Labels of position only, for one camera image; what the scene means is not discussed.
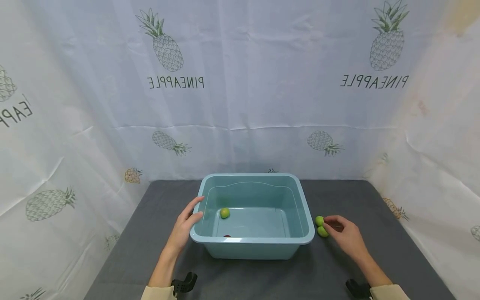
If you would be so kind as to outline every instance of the gray tablecloth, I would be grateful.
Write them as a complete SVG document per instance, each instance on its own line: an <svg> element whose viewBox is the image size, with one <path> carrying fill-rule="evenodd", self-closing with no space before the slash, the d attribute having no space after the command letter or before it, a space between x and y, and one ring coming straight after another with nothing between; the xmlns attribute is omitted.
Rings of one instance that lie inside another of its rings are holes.
<svg viewBox="0 0 480 300"><path fill-rule="evenodd" d="M310 212L343 215L356 223L372 256L412 300L455 299L426 258L366 181L302 180ZM178 214L197 195L200 181L150 184L85 300L138 300ZM213 259L190 241L175 278L193 271L193 291L179 299L352 299L349 278L365 279L332 238L315 236L287 261Z"/></svg>

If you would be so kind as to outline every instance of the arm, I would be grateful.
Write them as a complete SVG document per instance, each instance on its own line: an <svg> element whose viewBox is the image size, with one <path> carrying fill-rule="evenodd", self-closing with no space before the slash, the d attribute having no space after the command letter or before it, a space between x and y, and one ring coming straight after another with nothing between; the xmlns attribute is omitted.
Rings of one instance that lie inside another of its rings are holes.
<svg viewBox="0 0 480 300"><path fill-rule="evenodd" d="M145 288L141 300L175 300L173 295L173 269L177 258L190 236L190 229L203 216L203 212L192 215L193 208L204 197L196 197L177 218L172 233L160 254L158 262L153 270L148 286Z"/></svg>
<svg viewBox="0 0 480 300"><path fill-rule="evenodd" d="M337 231L331 225L342 229ZM342 216L327 216L324 218L324 228L340 248L359 266L372 287L370 292L374 300L408 300L402 289L392 283L372 258L360 230L355 224Z"/></svg>

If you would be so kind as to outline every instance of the shower curtain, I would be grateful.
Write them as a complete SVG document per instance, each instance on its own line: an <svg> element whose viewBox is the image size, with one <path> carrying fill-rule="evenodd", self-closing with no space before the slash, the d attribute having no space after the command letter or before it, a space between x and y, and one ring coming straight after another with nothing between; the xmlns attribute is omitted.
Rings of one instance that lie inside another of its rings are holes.
<svg viewBox="0 0 480 300"><path fill-rule="evenodd" d="M149 182L222 172L369 180L453 294L478 299L479 12L5 1L2 299L82 299Z"/></svg>

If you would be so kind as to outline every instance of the pineapple text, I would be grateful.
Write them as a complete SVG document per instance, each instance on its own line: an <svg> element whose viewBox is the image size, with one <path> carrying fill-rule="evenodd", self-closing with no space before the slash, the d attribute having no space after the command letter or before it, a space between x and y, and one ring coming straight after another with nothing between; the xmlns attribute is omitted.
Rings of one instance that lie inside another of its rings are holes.
<svg viewBox="0 0 480 300"><path fill-rule="evenodd" d="M159 88L159 87L179 87L179 88L201 88L204 87L204 78L203 77L170 77L170 76L157 76L147 77L148 84L150 88Z"/></svg>
<svg viewBox="0 0 480 300"><path fill-rule="evenodd" d="M33 112L28 106L27 98L25 95L23 95L23 97L25 98L25 101L19 102L16 107L13 106L10 110L3 109L1 111L0 123L3 123L7 128L10 128L9 124L13 124L13 122L18 123L23 121L22 117L26 119L28 116L33 115Z"/></svg>
<svg viewBox="0 0 480 300"><path fill-rule="evenodd" d="M350 75L343 75L343 84L341 86L357 86L365 88L403 88L407 83L409 76L383 76L373 77L370 75L353 75L348 79Z"/></svg>

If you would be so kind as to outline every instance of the black clamp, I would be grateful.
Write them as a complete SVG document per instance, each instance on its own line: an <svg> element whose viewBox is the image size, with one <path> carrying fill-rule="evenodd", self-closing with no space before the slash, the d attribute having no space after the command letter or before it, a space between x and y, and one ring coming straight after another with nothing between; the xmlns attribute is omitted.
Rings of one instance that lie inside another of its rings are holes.
<svg viewBox="0 0 480 300"><path fill-rule="evenodd" d="M177 295L178 293L188 293L193 289L195 286L195 282L197 282L197 274L188 272L185 280L181 281L178 279L174 279L172 281L173 285L173 294Z"/></svg>
<svg viewBox="0 0 480 300"><path fill-rule="evenodd" d="M359 285L355 279L349 279L345 283L347 289L350 291L352 296L356 299L368 299L372 295L370 294L370 285L369 284L362 284Z"/></svg>

